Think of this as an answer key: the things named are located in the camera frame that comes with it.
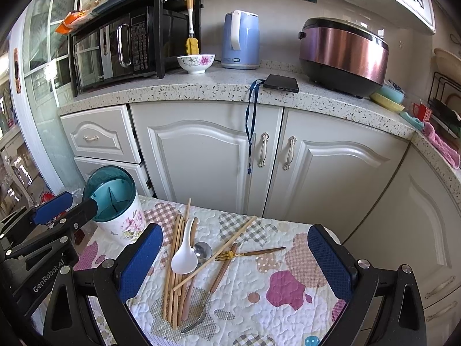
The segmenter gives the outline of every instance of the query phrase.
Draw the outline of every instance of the pink cloth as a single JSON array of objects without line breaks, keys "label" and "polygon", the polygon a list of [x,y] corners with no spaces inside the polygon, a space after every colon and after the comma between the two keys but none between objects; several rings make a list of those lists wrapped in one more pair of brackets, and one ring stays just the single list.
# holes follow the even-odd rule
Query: pink cloth
[{"label": "pink cloth", "polygon": [[452,149],[447,143],[445,143],[440,137],[435,133],[434,127],[429,123],[424,123],[424,128],[422,133],[427,137],[429,142],[442,154],[445,160],[454,167],[459,169],[460,167],[460,156]]}]

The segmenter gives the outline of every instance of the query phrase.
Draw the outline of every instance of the black phone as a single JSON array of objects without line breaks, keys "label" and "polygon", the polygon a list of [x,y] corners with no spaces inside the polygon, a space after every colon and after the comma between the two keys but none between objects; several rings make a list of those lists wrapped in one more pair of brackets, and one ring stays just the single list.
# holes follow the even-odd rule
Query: black phone
[{"label": "black phone", "polygon": [[294,93],[299,92],[298,82],[295,78],[290,78],[287,76],[276,76],[275,74],[270,74],[267,77],[267,79],[264,81],[264,87],[266,89],[274,89]]}]

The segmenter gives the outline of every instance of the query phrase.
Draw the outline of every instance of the microwave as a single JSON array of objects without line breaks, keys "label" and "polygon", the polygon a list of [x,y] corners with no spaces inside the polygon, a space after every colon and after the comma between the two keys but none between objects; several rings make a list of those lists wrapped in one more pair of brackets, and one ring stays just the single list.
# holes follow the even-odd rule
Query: microwave
[{"label": "microwave", "polygon": [[[153,6],[131,10],[90,33],[72,36],[72,57],[77,91],[105,87],[139,76],[156,74]],[[188,18],[163,10],[161,56],[165,70],[179,68],[185,54]]]}]

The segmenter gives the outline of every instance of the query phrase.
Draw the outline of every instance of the electric kettle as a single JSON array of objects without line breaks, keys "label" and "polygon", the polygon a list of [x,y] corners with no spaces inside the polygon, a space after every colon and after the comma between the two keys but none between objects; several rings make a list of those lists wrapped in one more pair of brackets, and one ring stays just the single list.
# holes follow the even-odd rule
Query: electric kettle
[{"label": "electric kettle", "polygon": [[259,68],[259,18],[235,10],[226,14],[221,64],[228,69]]}]

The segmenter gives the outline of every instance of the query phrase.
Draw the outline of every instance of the kettle handle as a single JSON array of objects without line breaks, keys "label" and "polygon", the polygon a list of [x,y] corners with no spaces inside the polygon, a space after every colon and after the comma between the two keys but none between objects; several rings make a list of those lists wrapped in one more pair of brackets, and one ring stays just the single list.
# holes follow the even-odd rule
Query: kettle handle
[{"label": "kettle handle", "polygon": [[239,41],[239,34],[240,34],[240,19],[241,19],[241,12],[235,10],[232,12],[232,19],[231,19],[231,29],[230,29],[230,38],[231,38],[231,45],[233,50],[240,50],[240,41]]}]

